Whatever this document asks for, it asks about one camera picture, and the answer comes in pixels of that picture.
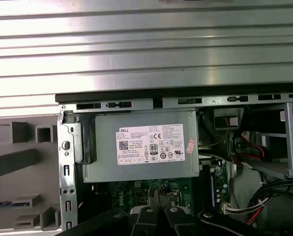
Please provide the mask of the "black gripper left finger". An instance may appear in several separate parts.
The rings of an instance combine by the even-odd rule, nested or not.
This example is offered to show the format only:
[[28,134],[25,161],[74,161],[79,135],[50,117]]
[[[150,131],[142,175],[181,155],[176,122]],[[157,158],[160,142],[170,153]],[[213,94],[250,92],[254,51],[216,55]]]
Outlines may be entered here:
[[134,207],[130,214],[113,209],[61,234],[63,236],[155,236],[158,233],[159,214],[159,192],[150,190],[147,206]]

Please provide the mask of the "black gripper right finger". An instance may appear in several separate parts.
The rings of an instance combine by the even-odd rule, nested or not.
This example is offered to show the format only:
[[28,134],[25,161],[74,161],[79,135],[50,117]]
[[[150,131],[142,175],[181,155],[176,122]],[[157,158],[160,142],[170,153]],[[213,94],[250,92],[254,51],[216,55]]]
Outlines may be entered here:
[[193,216],[170,203],[169,194],[162,191],[162,208],[170,227],[177,236],[265,236],[267,233],[247,224],[211,211]]

